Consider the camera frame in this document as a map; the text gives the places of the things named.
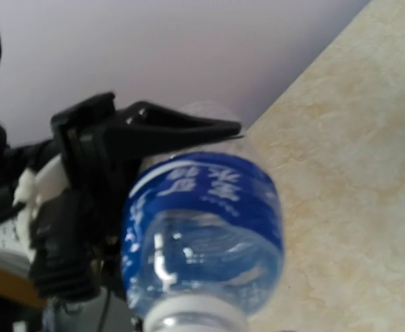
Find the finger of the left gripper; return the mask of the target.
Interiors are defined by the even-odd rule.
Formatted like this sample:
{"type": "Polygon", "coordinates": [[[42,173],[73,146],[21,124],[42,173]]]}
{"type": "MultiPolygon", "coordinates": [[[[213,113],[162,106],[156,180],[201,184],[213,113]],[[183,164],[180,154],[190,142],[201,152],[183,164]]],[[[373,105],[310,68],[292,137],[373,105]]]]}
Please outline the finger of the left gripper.
{"type": "Polygon", "coordinates": [[[239,122],[189,116],[151,102],[120,110],[108,126],[108,157],[122,162],[222,142],[237,136],[239,122]]]}

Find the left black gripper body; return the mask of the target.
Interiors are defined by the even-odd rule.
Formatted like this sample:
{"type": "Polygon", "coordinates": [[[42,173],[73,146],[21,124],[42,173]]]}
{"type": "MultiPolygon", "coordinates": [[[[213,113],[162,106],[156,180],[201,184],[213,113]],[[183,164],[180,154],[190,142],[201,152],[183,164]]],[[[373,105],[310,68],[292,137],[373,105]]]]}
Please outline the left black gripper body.
{"type": "Polygon", "coordinates": [[[88,301],[106,288],[125,298],[120,231],[141,162],[115,161],[93,142],[94,129],[118,119],[114,98],[100,93],[51,118],[69,186],[42,203],[30,227],[36,255],[29,277],[40,297],[88,301]]]}

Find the blue label water bottle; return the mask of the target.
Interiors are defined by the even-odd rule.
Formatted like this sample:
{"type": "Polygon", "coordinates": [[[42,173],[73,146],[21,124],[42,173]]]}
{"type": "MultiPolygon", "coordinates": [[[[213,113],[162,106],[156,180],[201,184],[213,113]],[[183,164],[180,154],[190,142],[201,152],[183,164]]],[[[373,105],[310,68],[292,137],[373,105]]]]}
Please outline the blue label water bottle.
{"type": "MultiPolygon", "coordinates": [[[[189,116],[239,122],[212,103],[189,116]]],[[[248,331],[285,262],[276,185],[246,130],[146,158],[125,201],[121,277],[137,331],[248,331]]]]}

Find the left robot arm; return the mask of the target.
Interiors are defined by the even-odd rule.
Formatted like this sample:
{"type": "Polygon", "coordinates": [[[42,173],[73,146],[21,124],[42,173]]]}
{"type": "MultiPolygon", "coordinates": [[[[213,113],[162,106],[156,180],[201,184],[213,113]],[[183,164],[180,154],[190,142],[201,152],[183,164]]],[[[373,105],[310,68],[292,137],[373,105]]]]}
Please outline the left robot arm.
{"type": "Polygon", "coordinates": [[[51,118],[51,139],[21,147],[0,125],[0,223],[17,224],[43,298],[85,302],[106,288],[125,297],[120,229],[125,201],[151,156],[237,137],[232,120],[189,116],[147,101],[117,110],[112,92],[51,118]]]}

